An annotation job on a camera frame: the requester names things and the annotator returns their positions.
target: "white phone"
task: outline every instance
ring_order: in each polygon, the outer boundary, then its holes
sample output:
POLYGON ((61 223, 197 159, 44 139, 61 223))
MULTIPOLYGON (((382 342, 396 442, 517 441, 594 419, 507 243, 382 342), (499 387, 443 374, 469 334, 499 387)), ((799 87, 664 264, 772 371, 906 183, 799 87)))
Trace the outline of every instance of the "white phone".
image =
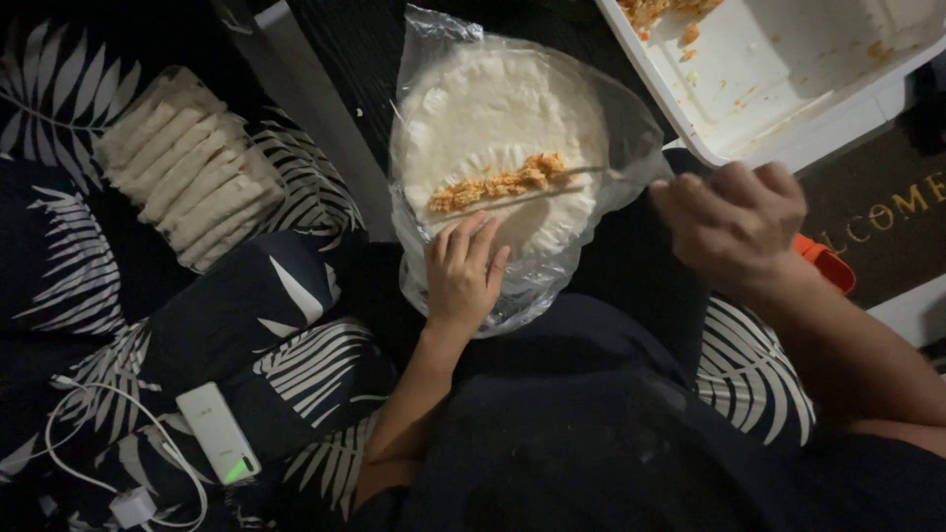
POLYGON ((178 408, 224 486, 262 469, 215 382, 177 397, 178 408))

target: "left hand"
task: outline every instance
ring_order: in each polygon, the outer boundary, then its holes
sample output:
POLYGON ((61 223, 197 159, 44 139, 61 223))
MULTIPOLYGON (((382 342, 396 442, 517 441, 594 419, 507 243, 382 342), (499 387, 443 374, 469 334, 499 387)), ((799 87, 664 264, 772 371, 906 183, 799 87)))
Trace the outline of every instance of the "left hand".
POLYGON ((496 305, 509 258, 503 246, 490 261, 499 219, 484 221, 486 213, 474 213, 445 227, 427 247, 427 328, 463 342, 496 305))

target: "orange slipper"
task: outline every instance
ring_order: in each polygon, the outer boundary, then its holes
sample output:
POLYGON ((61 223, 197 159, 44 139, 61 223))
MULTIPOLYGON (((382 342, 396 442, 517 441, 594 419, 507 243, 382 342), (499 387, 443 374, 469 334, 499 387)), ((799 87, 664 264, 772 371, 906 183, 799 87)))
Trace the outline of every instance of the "orange slipper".
POLYGON ((844 295, 854 290, 857 276, 848 263, 835 254, 828 246, 819 244, 801 234, 795 235, 795 251, 821 272, 844 295))

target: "welcome mat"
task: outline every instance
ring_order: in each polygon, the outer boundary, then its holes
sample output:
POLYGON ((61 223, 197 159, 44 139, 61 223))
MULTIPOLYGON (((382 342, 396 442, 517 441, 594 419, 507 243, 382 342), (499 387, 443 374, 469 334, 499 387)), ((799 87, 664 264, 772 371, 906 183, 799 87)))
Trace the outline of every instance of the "welcome mat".
POLYGON ((946 153, 921 155, 902 120, 799 178, 810 211, 801 232, 854 269, 861 307, 946 273, 946 153))

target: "black pants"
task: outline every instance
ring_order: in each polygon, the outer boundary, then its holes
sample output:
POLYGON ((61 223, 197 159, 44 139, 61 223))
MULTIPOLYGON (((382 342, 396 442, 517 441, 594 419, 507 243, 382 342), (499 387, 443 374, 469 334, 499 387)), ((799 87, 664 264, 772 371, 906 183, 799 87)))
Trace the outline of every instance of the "black pants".
MULTIPOLYGON (((398 244, 370 244, 342 281, 349 311, 374 332, 400 370, 424 325, 424 317, 398 289, 402 253, 398 244)), ((673 256, 669 232, 645 192, 604 216, 594 240, 582 249, 571 283, 545 314, 512 333, 471 342, 456 375, 605 369, 622 364, 628 350, 652 336, 677 364, 667 368, 668 376, 692 388, 708 303, 708 289, 673 256), (650 334, 633 330, 633 322, 650 334), (582 356, 589 349, 595 357, 582 356), (568 351, 573 355, 561 355, 568 351)))

